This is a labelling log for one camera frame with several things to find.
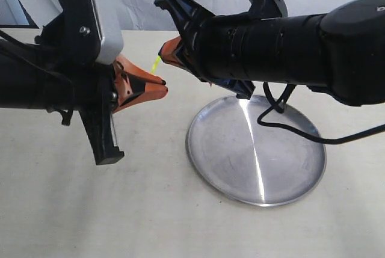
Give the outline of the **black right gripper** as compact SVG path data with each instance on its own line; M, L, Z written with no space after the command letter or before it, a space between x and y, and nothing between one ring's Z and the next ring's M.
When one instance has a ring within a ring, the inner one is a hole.
M214 14L193 0L155 0L154 5L170 13L179 35L166 41L159 50L161 60L183 69L201 82L217 85L250 99L255 86L236 78L215 78L205 69L199 57L199 35L203 24Z

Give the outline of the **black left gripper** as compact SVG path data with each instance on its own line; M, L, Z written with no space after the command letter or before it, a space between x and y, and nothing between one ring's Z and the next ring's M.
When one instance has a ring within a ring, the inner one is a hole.
M45 62L38 65L37 105L48 113L59 113L63 126L69 126L73 113L79 112L96 165L115 164L125 155L113 141L112 112L162 99L168 93L162 78L141 69L123 55L114 60L114 65L118 72L146 81L142 84L143 90L132 91L131 87L124 86L126 92L119 94L118 106L111 64L95 62L79 66Z

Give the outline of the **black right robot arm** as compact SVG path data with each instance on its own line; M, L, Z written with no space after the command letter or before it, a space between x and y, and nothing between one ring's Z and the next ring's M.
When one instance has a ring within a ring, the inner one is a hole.
M216 16L193 0L155 0L179 37L160 56L204 82L305 85L349 106L384 102L384 0L329 13Z

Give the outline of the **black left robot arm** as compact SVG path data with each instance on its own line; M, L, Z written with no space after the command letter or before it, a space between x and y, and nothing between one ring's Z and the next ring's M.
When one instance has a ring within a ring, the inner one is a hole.
M113 114L168 93L166 82L119 55L111 64L61 61L37 45L30 51L1 40L1 108L45 110L69 126L78 112L96 165L124 157L114 142Z

